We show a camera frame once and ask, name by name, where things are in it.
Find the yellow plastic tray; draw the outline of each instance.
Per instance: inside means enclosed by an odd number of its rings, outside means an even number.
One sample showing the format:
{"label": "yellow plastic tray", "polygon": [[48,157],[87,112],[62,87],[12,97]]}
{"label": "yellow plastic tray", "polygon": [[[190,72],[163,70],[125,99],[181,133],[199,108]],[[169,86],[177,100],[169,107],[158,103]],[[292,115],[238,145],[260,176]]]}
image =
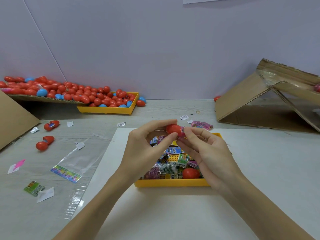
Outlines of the yellow plastic tray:
{"label": "yellow plastic tray", "polygon": [[[170,155],[168,161],[178,161],[178,155]],[[201,187],[210,186],[204,178],[191,178],[191,179],[141,179],[134,183],[135,187]]]}
{"label": "yellow plastic tray", "polygon": [[139,99],[139,93],[138,92],[128,92],[132,93],[136,96],[134,101],[132,102],[130,108],[114,108],[114,107],[90,107],[90,106],[83,106],[83,105],[77,105],[78,110],[81,113],[102,113],[102,114],[132,114],[132,111],[134,110],[134,107],[136,106],[136,103]]}

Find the clear plastic bag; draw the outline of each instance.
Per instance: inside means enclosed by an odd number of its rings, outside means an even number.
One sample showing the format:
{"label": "clear plastic bag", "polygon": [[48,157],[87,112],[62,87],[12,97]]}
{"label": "clear plastic bag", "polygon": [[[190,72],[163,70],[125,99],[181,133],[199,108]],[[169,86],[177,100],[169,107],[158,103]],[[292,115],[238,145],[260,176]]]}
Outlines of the clear plastic bag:
{"label": "clear plastic bag", "polygon": [[82,141],[85,146],[80,150],[74,146],[51,171],[67,180],[76,183],[82,175],[102,157],[107,149],[107,139],[86,139]]}

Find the table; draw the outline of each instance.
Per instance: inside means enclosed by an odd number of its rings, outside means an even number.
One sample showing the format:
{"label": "table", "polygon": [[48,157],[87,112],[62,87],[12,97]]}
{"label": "table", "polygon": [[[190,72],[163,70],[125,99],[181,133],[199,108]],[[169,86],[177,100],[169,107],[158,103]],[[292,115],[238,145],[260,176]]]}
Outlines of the table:
{"label": "table", "polygon": [[[0,152],[0,232],[2,239],[8,240],[52,239],[69,222],[70,212],[74,211],[69,208],[71,198],[78,190],[86,189],[100,161],[76,184],[50,172],[50,169],[70,152],[75,142],[92,134],[112,139],[118,122],[125,121],[125,127],[139,127],[150,120],[179,119],[182,115],[206,121],[215,128],[246,128],[217,123],[213,100],[148,100],[145,107],[136,107],[131,116],[81,114],[73,104],[26,103],[26,107],[41,120],[40,130],[34,134],[26,133]],[[61,125],[48,133],[43,125],[51,120],[59,120]],[[67,121],[74,121],[74,126],[68,128]],[[185,126],[187,122],[179,121],[179,124]],[[36,143],[49,134],[56,141],[47,151],[38,152]],[[7,174],[9,167],[22,159],[26,161],[19,171]],[[36,198],[23,191],[32,180],[47,189],[54,187],[54,197],[37,204]]]}
{"label": "table", "polygon": [[[129,132],[118,128],[75,215],[120,165]],[[244,175],[315,239],[320,238],[320,137],[272,129],[213,129]],[[258,238],[210,187],[136,188],[113,207],[96,239]]]}

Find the forearm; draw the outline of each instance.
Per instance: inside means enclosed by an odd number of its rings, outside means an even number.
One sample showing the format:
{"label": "forearm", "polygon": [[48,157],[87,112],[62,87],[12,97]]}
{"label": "forearm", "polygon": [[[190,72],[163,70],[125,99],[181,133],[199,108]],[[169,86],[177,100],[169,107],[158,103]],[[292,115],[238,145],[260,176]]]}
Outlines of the forearm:
{"label": "forearm", "polygon": [[241,175],[231,180],[228,188],[232,195],[226,200],[260,240],[314,239],[245,176]]}
{"label": "forearm", "polygon": [[115,203],[129,187],[130,180],[116,172],[53,240],[94,239]]}

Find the left hand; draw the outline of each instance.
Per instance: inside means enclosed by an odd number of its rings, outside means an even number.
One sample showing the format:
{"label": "left hand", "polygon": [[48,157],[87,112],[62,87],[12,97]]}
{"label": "left hand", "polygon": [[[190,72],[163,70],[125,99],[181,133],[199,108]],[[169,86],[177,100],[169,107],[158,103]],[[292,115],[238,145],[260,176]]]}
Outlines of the left hand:
{"label": "left hand", "polygon": [[[128,176],[130,184],[146,174],[178,136],[178,133],[168,135],[165,131],[167,125],[176,123],[176,119],[153,120],[131,131],[117,172]],[[152,147],[150,141],[155,136],[166,136],[166,138]]]}

